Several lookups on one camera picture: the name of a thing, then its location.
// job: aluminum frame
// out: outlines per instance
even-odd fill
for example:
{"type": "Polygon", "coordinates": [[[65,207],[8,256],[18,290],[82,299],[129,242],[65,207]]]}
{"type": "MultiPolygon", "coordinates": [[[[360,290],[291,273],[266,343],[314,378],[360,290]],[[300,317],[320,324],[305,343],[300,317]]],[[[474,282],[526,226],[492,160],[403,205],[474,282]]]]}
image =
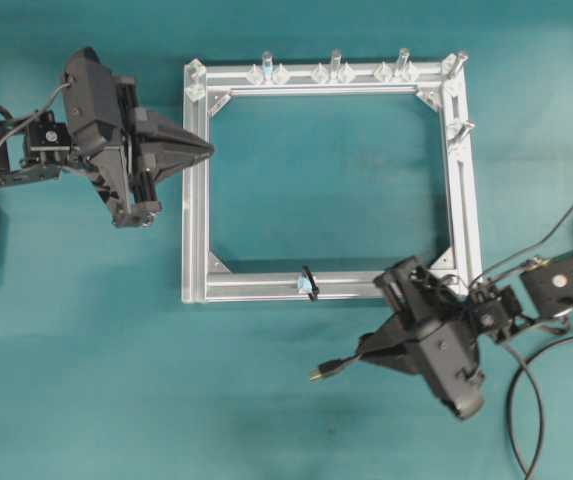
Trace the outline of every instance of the aluminum frame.
{"type": "MultiPolygon", "coordinates": [[[[395,63],[342,62],[273,65],[265,52],[257,65],[184,68],[184,128],[209,139],[210,120],[233,98],[245,96],[394,94],[416,95],[440,119],[451,246],[431,271],[449,277],[457,293],[481,273],[475,179],[468,119],[465,52],[442,61],[411,62],[400,50],[395,63]]],[[[184,303],[255,300],[308,300],[298,288],[300,272],[234,273],[210,250],[210,160],[183,172],[181,299],[184,303]]],[[[380,297],[372,280],[379,271],[313,272],[319,299],[380,297]]]]}

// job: robotic arm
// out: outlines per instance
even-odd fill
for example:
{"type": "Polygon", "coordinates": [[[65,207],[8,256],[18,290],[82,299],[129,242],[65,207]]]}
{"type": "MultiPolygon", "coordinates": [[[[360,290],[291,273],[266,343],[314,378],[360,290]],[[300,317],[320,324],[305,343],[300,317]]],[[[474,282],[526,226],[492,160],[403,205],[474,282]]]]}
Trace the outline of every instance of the robotic arm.
{"type": "Polygon", "coordinates": [[[0,188],[85,176],[116,227],[149,226],[162,210],[157,183],[209,158],[208,142],[139,106],[132,77],[115,76],[92,48],[66,63],[47,104],[25,117],[0,105],[0,188]],[[67,122],[50,106],[62,93],[67,122]],[[23,158],[12,169],[7,141],[23,136],[23,158]]]}
{"type": "Polygon", "coordinates": [[[374,280],[393,315],[360,338],[353,356],[319,365],[311,380],[327,378],[361,360],[422,375],[453,414],[470,418],[484,403],[478,337],[488,335],[501,344],[573,310],[573,252],[551,259],[535,257],[519,269],[538,319],[523,315],[510,286],[497,287],[501,275],[475,283],[460,298],[447,287],[450,279],[435,277],[415,257],[403,260],[374,280]]]}

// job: screw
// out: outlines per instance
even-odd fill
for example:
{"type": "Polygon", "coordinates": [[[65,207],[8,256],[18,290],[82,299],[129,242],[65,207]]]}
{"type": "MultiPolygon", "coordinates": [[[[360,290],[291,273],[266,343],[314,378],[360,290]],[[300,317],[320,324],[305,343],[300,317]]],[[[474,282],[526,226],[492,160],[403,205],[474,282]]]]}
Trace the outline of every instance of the screw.
{"type": "Polygon", "coordinates": [[[268,50],[262,53],[262,70],[264,72],[264,80],[270,82],[273,77],[273,54],[268,50]]]}
{"type": "Polygon", "coordinates": [[[475,124],[469,120],[466,120],[462,123],[462,128],[459,129],[457,135],[455,135],[448,143],[451,146],[462,143],[466,137],[470,135],[470,132],[473,130],[473,128],[475,128],[475,124]]]}
{"type": "Polygon", "coordinates": [[[342,64],[342,51],[336,48],[330,52],[330,79],[336,80],[339,67],[342,64]]]}
{"type": "Polygon", "coordinates": [[[457,53],[457,59],[453,64],[453,68],[451,68],[450,72],[448,72],[447,75],[449,80],[455,78],[455,76],[457,76],[457,74],[462,71],[462,68],[464,68],[464,63],[466,63],[466,60],[468,60],[468,53],[464,51],[457,53]]]}
{"type": "Polygon", "coordinates": [[[395,64],[395,73],[400,75],[402,72],[406,71],[408,67],[408,59],[410,58],[410,50],[407,48],[402,48],[399,50],[399,56],[397,57],[397,62],[395,64]]]}
{"type": "Polygon", "coordinates": [[[557,275],[555,275],[552,279],[551,282],[553,283],[553,285],[555,285],[557,288],[564,288],[566,285],[568,285],[568,277],[566,275],[563,275],[561,273],[558,273],[557,275]]]}
{"type": "Polygon", "coordinates": [[[484,327],[492,327],[493,323],[495,323],[495,319],[489,313],[482,315],[479,321],[484,327]]]}

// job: power cord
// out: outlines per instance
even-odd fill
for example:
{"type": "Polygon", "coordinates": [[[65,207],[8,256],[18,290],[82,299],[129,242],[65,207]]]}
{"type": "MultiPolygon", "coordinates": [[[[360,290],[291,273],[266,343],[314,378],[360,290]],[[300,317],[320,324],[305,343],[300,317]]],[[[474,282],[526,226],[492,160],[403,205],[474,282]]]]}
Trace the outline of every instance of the power cord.
{"type": "Polygon", "coordinates": [[[543,410],[543,403],[542,403],[542,396],[539,390],[539,386],[533,377],[529,365],[537,358],[539,358],[544,352],[547,352],[553,348],[556,348],[561,345],[566,345],[569,343],[573,343],[573,336],[562,338],[560,340],[556,340],[544,347],[540,348],[539,350],[535,351],[535,353],[528,356],[528,358],[523,359],[510,345],[502,345],[520,364],[520,367],[513,375],[513,378],[510,382],[510,386],[508,388],[508,392],[506,394],[506,429],[508,431],[508,439],[510,441],[510,446],[519,464],[519,468],[525,475],[525,479],[529,480],[532,478],[535,468],[537,466],[537,462],[539,461],[540,454],[542,451],[543,443],[544,443],[544,410],[543,410]],[[513,400],[515,397],[515,390],[517,387],[517,383],[521,378],[522,374],[526,373],[531,386],[533,387],[533,391],[535,392],[535,397],[537,399],[537,410],[539,416],[539,430],[537,432],[537,445],[535,447],[535,454],[533,455],[532,460],[530,461],[530,465],[527,467],[524,461],[524,457],[519,449],[517,444],[517,440],[515,438],[515,431],[513,426],[513,400]]]}

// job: teal table surface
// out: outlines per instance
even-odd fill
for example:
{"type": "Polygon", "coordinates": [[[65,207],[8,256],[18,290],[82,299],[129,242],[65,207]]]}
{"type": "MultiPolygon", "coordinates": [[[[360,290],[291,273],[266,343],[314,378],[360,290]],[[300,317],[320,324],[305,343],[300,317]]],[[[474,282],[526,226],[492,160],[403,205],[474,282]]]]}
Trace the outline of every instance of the teal table surface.
{"type": "MultiPolygon", "coordinates": [[[[465,49],[485,265],[540,238],[573,201],[573,0],[0,0],[0,104],[40,106],[86,45],[177,122],[194,57],[465,49]]],[[[55,111],[63,118],[61,101],[55,111]]],[[[437,117],[412,96],[235,100],[212,140],[212,246],[237,271],[382,269],[448,246],[437,117]]],[[[11,151],[19,158],[18,141],[11,151]]],[[[0,479],[519,477],[503,350],[481,341],[486,405],[464,423],[421,378],[359,364],[310,384],[317,363],[349,354],[390,310],[183,305],[180,178],[159,195],[153,227],[116,230],[84,178],[0,190],[0,479]]],[[[540,253],[572,248],[573,217],[540,253]]],[[[573,347],[534,372],[548,417],[538,478],[573,478],[573,347]]],[[[526,385],[517,407],[531,453],[526,385]]]]}

